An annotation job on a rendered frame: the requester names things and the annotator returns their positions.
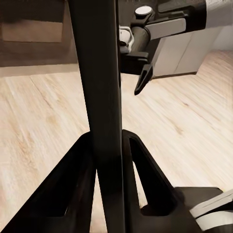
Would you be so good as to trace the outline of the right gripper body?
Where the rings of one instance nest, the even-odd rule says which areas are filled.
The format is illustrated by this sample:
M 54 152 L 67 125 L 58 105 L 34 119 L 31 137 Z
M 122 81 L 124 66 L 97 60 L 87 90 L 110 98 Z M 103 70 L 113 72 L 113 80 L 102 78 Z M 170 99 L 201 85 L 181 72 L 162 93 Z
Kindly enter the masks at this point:
M 125 69 L 126 72 L 120 72 L 125 74 L 141 75 L 144 64 L 138 63 L 137 60 L 127 60 L 123 57 L 133 57 L 133 58 L 146 58 L 148 64 L 150 64 L 150 55 L 146 51 L 147 44 L 142 36 L 138 34 L 133 34 L 134 43 L 130 53 L 120 52 L 120 69 Z

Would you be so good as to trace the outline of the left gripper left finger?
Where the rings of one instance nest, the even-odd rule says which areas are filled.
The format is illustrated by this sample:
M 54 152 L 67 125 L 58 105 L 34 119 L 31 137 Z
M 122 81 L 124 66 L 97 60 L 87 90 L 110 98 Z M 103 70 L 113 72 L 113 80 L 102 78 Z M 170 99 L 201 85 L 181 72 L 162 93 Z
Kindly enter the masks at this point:
M 89 233 L 96 171 L 89 131 L 0 233 Z

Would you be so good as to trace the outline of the poster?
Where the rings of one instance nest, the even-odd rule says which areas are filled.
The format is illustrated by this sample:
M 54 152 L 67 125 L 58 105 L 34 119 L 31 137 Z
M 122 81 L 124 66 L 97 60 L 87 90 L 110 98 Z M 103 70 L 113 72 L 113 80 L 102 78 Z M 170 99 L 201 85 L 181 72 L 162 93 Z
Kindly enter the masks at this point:
M 118 0 L 68 0 L 107 233 L 125 233 Z

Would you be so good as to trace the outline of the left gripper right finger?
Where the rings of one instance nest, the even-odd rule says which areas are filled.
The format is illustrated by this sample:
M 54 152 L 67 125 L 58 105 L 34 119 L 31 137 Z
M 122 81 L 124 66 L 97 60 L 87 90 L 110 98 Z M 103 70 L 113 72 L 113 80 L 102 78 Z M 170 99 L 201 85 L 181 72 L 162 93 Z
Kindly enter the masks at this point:
M 152 216 L 143 216 L 135 163 Z M 125 233 L 203 233 L 140 137 L 122 130 Z

